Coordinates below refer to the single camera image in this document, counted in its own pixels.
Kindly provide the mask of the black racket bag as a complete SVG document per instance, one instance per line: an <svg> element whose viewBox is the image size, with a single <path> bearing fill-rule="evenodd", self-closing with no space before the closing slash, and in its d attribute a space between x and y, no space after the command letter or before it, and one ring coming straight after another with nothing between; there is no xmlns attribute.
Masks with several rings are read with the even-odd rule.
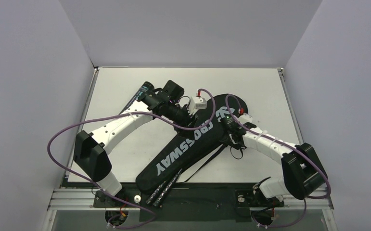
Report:
<svg viewBox="0 0 371 231"><path fill-rule="evenodd" d="M140 172L135 183L141 192L154 191L165 180L173 177L180 170L187 170L222 144L226 132L223 130L220 120L230 114L238 117L239 108L243 108L246 113L248 112L247 104L238 96L228 98L230 108L228 110L225 98L226 94L214 97L216 102L215 116L208 126L195 130L192 139L176 135Z"/></svg>

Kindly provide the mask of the black shuttlecock tube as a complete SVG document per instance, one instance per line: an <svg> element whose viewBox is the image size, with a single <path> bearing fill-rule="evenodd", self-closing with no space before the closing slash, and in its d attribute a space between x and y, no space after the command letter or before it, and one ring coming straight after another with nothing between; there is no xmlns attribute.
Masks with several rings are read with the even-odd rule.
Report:
<svg viewBox="0 0 371 231"><path fill-rule="evenodd" d="M141 95L149 90L154 90L154 85L148 81L145 81L140 88L136 91L136 93L130 98L130 100L126 103L120 113L123 113L127 110Z"/></svg>

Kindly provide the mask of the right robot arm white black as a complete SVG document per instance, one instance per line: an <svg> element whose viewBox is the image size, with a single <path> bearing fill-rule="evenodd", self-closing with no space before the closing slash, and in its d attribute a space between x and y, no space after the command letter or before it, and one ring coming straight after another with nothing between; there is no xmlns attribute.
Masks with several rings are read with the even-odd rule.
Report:
<svg viewBox="0 0 371 231"><path fill-rule="evenodd" d="M303 200L325 184L327 174L310 144L280 140L252 124L248 114L237 119L228 115L219 122L225 132L225 144L240 151L256 150L281 166L280 177L268 177L253 186L253 199L258 206L266 206L274 198L282 200L284 195Z"/></svg>

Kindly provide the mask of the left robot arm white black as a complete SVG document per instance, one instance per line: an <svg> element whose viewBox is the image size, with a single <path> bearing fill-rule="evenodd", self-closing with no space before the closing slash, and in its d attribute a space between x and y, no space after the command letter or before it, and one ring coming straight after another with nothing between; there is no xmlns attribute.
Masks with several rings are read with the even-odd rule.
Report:
<svg viewBox="0 0 371 231"><path fill-rule="evenodd" d="M90 132L82 130L76 135L73 161L90 180L107 192L105 199L111 206L121 206L125 194L112 172L108 155L129 134L152 121L154 115L171 120L178 126L176 131L181 136L192 135L196 112L206 108L206 101L197 95L191 97L186 106L180 107L178 102L183 94L184 89L171 80L162 89L156 89L146 81L121 111L120 118Z"/></svg>

